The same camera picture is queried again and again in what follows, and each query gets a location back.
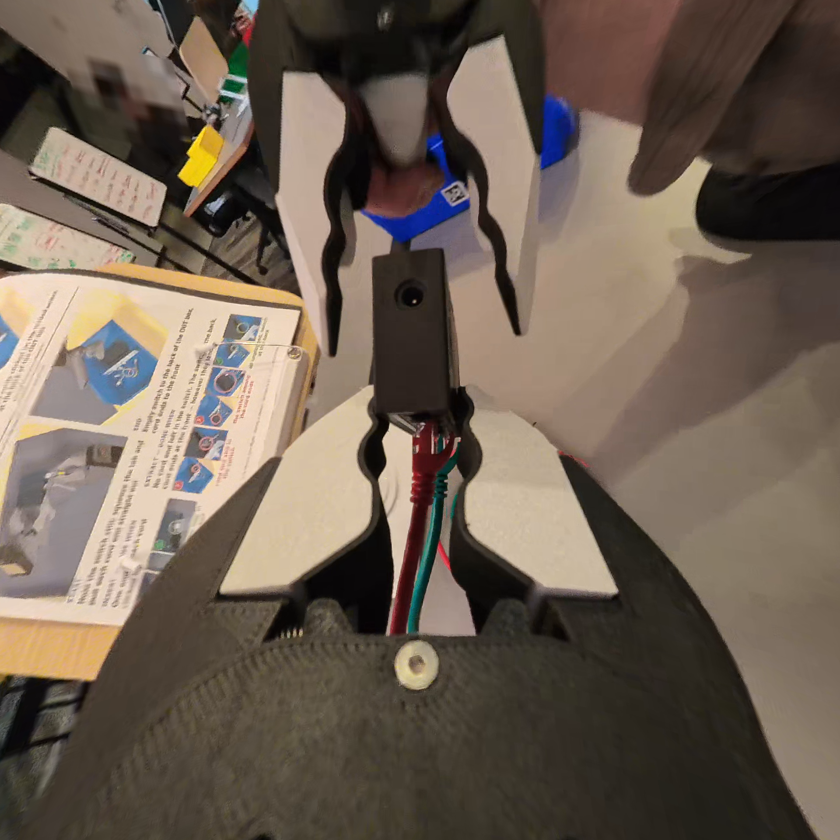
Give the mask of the green plastic bin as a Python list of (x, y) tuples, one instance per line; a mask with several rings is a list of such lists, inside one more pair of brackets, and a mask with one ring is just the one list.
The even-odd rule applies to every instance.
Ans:
[(219, 101), (230, 103), (234, 100), (233, 94), (244, 91), (249, 67), (249, 48), (244, 41), (240, 41), (234, 49), (227, 63), (227, 75), (220, 88)]

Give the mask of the long work table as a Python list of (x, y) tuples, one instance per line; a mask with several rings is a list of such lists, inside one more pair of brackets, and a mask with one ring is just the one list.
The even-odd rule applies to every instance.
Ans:
[(224, 114), (226, 120), (220, 130), (223, 148), (212, 170), (199, 186), (192, 189), (184, 207), (185, 217), (192, 217), (199, 207), (211, 199), (214, 191), (243, 159), (254, 137), (253, 113), (248, 99), (243, 104), (226, 108)]

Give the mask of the yellow plastic bin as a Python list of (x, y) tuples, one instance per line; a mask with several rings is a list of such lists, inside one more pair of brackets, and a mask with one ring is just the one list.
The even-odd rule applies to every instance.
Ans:
[(187, 151), (178, 178), (186, 186), (198, 187), (210, 175), (224, 149), (224, 138), (211, 125), (205, 125)]

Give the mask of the green marked whiteboard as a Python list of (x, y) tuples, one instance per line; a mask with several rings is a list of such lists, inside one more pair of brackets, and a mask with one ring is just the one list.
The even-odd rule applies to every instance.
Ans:
[(25, 270), (94, 270), (135, 254), (14, 205), (1, 204), (1, 261)]

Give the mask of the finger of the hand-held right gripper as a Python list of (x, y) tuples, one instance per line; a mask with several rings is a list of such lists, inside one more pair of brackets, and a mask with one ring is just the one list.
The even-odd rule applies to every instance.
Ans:
[(340, 269), (353, 263), (354, 210), (347, 187), (349, 113), (316, 73), (288, 70), (281, 85), (276, 205), (308, 318), (323, 354), (338, 353)]
[(537, 278), (542, 66), (525, 66), (522, 87), (517, 53), (506, 36), (469, 46), (432, 103), (448, 162), (466, 178), (511, 330), (522, 336)]

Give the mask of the black ethernet switch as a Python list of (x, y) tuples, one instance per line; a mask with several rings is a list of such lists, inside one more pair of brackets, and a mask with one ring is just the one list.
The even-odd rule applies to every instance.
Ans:
[(375, 412), (404, 426), (453, 427), (459, 374), (445, 252), (377, 256), (372, 280)]

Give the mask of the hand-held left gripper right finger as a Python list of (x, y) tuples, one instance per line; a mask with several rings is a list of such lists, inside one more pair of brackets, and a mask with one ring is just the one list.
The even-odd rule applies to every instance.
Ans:
[(615, 598), (559, 450), (480, 388), (461, 396), (463, 482), (449, 541), (458, 584), (476, 601)]

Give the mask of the blue plastic bin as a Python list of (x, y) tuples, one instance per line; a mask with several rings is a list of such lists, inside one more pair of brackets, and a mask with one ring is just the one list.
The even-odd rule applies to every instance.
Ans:
[[(566, 100), (546, 95), (543, 106), (542, 170), (560, 162), (572, 151), (578, 129), (578, 112)], [(444, 186), (428, 205), (402, 217), (385, 217), (362, 211), (363, 216), (402, 245), (469, 210), (468, 187), (450, 170), (440, 133), (427, 139), (427, 160), (437, 163), (445, 176)]]

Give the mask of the person's right hand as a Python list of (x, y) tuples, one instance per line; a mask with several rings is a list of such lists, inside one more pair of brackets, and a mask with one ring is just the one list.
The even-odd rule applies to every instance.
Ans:
[[(642, 125), (658, 58), (681, 2), (538, 2), (548, 92), (588, 112)], [(372, 165), (365, 209), (403, 217), (425, 207), (445, 175), (425, 160)]]

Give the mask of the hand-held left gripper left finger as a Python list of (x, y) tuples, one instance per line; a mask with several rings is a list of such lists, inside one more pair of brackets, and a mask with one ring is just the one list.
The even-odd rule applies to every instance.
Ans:
[(390, 599), (394, 561), (380, 477), (388, 420), (367, 385), (280, 457), (220, 595)]

